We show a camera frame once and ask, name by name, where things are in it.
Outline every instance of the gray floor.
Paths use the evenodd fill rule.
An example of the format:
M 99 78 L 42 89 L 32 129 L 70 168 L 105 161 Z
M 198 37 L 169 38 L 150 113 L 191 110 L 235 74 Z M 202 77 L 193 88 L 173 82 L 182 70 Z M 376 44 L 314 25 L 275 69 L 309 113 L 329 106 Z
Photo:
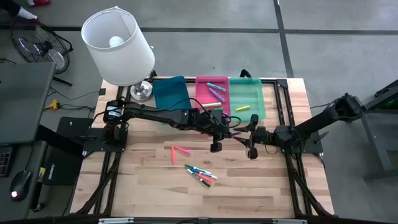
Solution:
M 279 0 L 286 29 L 384 30 L 398 29 L 395 0 Z M 135 15 L 141 27 L 261 28 L 276 29 L 271 0 L 53 0 L 37 7 L 42 22 L 81 26 L 93 13 L 119 7 Z M 3 14 L 2 21 L 8 20 Z M 73 82 L 69 88 L 53 87 L 70 98 L 100 87 L 101 79 L 79 32 L 57 32 L 72 42 L 72 64 L 61 75 Z M 154 46 L 159 75 L 236 77 L 243 68 L 255 77 L 286 77 L 278 34 L 144 33 Z M 0 32 L 0 58 L 22 62 Z M 288 35 L 287 44 L 295 77 L 304 78 L 310 104 L 327 103 L 349 92 L 363 103 L 373 93 L 398 78 L 398 39 L 386 35 Z M 94 106 L 96 95 L 68 101 L 52 95 L 49 102 Z M 322 109 L 312 110 L 313 114 Z M 87 111 L 49 111 L 42 124 L 57 128 L 62 116 L 86 117 Z M 380 169 L 376 153 L 369 147 L 363 125 L 335 123 L 322 131 L 326 175 L 335 213 L 341 217 L 398 222 L 398 180 L 365 183 L 363 176 Z M 68 194 L 53 195 L 58 205 L 45 215 L 58 215 Z

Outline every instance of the silver lamp base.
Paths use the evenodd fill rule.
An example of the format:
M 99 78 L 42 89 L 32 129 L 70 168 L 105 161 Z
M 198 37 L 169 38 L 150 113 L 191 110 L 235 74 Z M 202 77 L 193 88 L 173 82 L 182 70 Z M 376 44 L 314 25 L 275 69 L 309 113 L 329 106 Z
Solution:
M 152 85 L 147 81 L 134 84 L 130 89 L 131 96 L 138 102 L 146 102 L 152 98 Z

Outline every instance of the computer mouse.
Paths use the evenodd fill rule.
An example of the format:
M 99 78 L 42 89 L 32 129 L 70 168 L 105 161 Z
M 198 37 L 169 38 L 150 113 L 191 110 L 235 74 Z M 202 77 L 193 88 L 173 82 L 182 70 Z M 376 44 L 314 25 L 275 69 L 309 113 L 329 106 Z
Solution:
M 32 173 L 28 170 L 18 172 L 11 181 L 11 200 L 20 202 L 24 200 L 29 192 L 30 177 Z

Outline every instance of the yellow plug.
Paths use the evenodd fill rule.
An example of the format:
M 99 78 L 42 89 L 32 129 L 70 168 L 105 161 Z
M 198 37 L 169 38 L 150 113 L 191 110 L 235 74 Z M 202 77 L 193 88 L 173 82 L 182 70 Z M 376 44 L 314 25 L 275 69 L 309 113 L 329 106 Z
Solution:
M 52 103 L 50 103 L 44 109 L 45 110 L 48 110 L 48 109 L 57 110 L 57 109 L 59 109 L 59 106 L 60 106 L 60 102 L 58 102 L 58 100 L 53 100 Z

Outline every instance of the wooden table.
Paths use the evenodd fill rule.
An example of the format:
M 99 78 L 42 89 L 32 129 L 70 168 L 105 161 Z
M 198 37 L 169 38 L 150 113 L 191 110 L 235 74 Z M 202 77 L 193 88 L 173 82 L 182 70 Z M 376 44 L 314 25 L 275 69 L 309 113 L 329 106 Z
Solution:
M 296 124 L 311 118 L 304 81 L 289 78 L 289 91 Z M 195 96 L 195 84 L 187 84 Z M 96 113 L 116 98 L 118 88 L 103 82 L 106 94 L 100 96 Z M 259 125 L 270 131 L 279 125 L 272 85 L 263 85 L 266 118 Z M 285 100 L 281 91 L 282 103 Z M 155 106 L 154 99 L 145 103 Z M 103 127 L 102 116 L 94 127 Z M 122 154 L 116 184 L 112 216 L 130 217 L 224 217 L 224 218 L 290 218 L 294 216 L 284 155 L 268 154 L 258 145 L 259 157 L 250 160 L 244 146 L 234 139 L 222 141 L 223 150 L 210 152 L 211 138 L 195 131 L 178 131 L 170 126 L 143 119 L 129 120 L 127 147 Z M 171 145 L 192 151 L 191 156 L 176 151 L 171 162 Z M 270 153 L 277 149 L 267 146 Z M 103 163 L 103 152 L 93 153 L 83 162 L 71 212 L 77 211 L 97 188 Z M 212 172 L 218 180 L 211 188 L 193 178 L 184 164 L 193 164 Z M 314 196 L 333 213 L 325 171 L 319 158 L 303 155 L 307 184 Z M 304 211 L 301 191 L 300 208 Z M 107 197 L 103 198 L 105 207 Z

